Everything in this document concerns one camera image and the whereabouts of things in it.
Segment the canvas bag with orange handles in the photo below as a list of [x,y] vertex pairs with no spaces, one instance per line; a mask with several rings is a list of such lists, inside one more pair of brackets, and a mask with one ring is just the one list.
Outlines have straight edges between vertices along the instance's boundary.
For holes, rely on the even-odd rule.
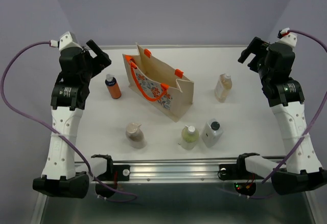
[[123,54],[129,87],[174,122],[193,104],[194,82],[179,69],[137,45],[137,55]]

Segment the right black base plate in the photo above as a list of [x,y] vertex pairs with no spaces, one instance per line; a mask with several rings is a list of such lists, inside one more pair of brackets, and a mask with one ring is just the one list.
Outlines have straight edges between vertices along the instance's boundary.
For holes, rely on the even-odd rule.
[[236,164],[220,164],[218,178],[222,181],[240,181],[240,180],[262,180],[258,175],[253,175],[248,171],[239,170]]

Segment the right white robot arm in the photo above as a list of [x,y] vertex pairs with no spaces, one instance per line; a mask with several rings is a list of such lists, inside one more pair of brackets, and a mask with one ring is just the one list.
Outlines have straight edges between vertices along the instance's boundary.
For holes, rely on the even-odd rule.
[[262,177],[263,183],[271,180],[279,195],[312,191],[326,185],[326,170],[317,158],[309,134],[312,125],[306,123],[303,91],[299,82],[290,77],[296,43],[297,36],[291,33],[283,34],[275,43],[254,37],[238,59],[244,63],[254,54],[248,67],[259,74],[287,155],[276,163],[257,153],[244,153],[237,159],[235,172],[241,178],[253,173]]

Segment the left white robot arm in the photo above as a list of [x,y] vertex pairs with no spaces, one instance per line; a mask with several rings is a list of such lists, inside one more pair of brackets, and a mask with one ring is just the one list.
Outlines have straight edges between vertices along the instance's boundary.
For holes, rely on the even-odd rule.
[[52,131],[48,159],[41,177],[33,180],[33,189],[51,197],[84,198],[88,192],[88,171],[75,170],[78,127],[89,84],[93,77],[111,65],[109,56],[91,39],[81,47],[59,41],[61,71],[51,94]]

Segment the aluminium mounting rail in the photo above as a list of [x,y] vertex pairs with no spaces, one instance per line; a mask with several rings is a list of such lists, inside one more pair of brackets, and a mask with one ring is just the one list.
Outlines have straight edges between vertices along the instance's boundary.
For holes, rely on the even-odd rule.
[[195,160],[134,160],[114,161],[115,166],[129,165],[129,179],[120,172],[120,184],[172,184],[172,183],[244,183],[252,181],[251,174],[237,176],[236,158]]

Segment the yellow liquid clear bottle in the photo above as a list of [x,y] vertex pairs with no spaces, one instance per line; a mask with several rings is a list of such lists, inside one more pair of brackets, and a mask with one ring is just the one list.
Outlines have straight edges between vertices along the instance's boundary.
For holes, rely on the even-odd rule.
[[224,103],[229,91],[232,88],[232,80],[231,80],[231,75],[229,74],[221,74],[219,76],[217,85],[215,87],[215,97],[216,99],[221,102]]

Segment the green liquid bottle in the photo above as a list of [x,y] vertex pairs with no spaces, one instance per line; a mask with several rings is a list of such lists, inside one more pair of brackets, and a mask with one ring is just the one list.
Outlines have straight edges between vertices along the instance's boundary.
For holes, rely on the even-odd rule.
[[185,125],[181,132],[180,145],[186,150],[192,150],[199,140],[199,131],[195,126]]

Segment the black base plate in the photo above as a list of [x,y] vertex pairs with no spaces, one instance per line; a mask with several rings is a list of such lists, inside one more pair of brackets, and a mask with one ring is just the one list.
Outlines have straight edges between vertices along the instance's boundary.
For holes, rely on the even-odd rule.
[[103,182],[127,182],[130,179],[130,165],[113,165],[112,170],[107,170],[97,178]]
[[258,175],[253,175],[248,171],[239,170],[236,164],[220,164],[218,178],[222,181],[240,181],[240,180],[262,180]]

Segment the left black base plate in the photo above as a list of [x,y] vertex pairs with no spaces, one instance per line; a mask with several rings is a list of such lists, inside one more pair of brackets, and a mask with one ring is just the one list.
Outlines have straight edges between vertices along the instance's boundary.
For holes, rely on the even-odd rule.
[[130,179],[130,165],[113,165],[112,170],[107,170],[97,178],[103,182],[127,182]]

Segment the orange bottle blue cap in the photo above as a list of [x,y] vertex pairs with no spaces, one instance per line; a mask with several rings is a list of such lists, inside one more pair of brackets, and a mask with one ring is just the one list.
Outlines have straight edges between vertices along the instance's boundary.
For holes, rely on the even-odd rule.
[[105,85],[113,99],[118,99],[121,97],[122,94],[119,85],[117,83],[116,78],[113,75],[111,74],[106,75]]

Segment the white bottle black cap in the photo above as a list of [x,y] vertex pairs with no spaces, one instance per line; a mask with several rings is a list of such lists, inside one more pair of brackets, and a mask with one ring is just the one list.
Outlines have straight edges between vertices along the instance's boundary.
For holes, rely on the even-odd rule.
[[210,119],[205,123],[201,138],[207,148],[217,144],[223,134],[223,129],[216,119]]

